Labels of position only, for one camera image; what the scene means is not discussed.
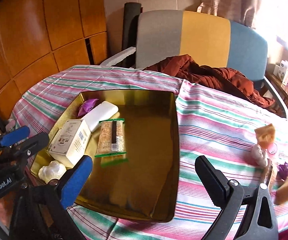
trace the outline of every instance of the wooden cabinet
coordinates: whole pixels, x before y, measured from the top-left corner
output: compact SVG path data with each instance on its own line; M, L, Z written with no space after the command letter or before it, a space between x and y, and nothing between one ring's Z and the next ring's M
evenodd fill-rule
M74 65L90 64L84 39L72 42L55 50L54 56L59 71L63 71Z
M103 0L1 0L1 117L37 82L89 58L107 58Z

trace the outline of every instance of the gold box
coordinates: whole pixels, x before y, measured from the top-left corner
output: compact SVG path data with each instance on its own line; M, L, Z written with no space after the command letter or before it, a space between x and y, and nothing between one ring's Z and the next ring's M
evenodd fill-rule
M118 106L114 117L125 119L128 161L102 166L102 158L94 158L100 128L94 131L85 151L93 160L93 170L75 202L113 217L169 222L174 217L180 156L174 94L156 90L82 92L50 130L50 141L66 120L77 118L81 104L92 98ZM46 148L37 153L31 166L33 176L41 181L39 169L52 160Z

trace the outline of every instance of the barcode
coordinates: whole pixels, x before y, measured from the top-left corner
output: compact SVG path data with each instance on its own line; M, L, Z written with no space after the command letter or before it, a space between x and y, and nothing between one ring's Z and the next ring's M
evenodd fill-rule
M79 137L80 137L81 140L84 139L84 135L82 134L82 132L80 132L78 135L79 135Z
M120 139L116 136L116 143L112 143L112 152L119 152L120 151Z

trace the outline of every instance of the chair backrest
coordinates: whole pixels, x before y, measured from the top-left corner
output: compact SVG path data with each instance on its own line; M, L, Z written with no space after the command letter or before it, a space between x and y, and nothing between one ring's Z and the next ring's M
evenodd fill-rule
M199 65L230 67L257 81L264 78L267 43L254 30L213 15L179 10L140 14L136 68L183 54Z

